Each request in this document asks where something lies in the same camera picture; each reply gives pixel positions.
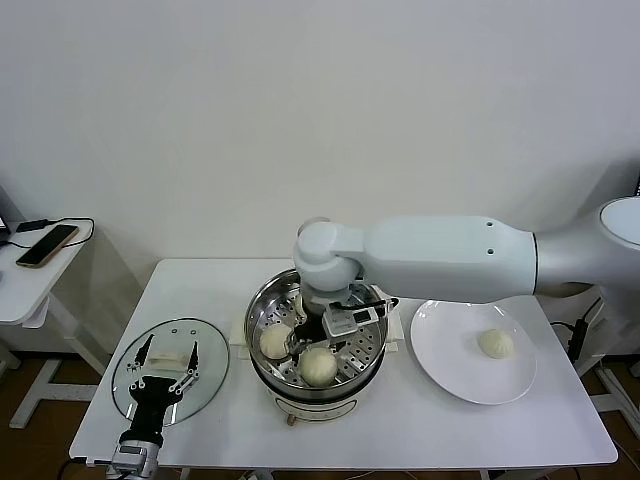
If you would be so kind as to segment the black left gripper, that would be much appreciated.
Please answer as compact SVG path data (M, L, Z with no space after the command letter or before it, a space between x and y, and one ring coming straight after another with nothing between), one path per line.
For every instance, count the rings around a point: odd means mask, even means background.
M127 364L129 394L136 410L128 430L120 440L162 440L166 410L174 404L174 394L184 394L198 380L198 342L193 343L186 372L174 382L172 378L145 375L146 360L155 338L149 334Z

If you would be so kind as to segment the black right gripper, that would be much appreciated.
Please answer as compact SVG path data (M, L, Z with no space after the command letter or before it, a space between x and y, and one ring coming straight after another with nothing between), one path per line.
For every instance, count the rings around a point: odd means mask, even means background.
M314 348L325 348L325 340L322 316L308 314L306 320L287 335L285 344L289 353L299 353Z

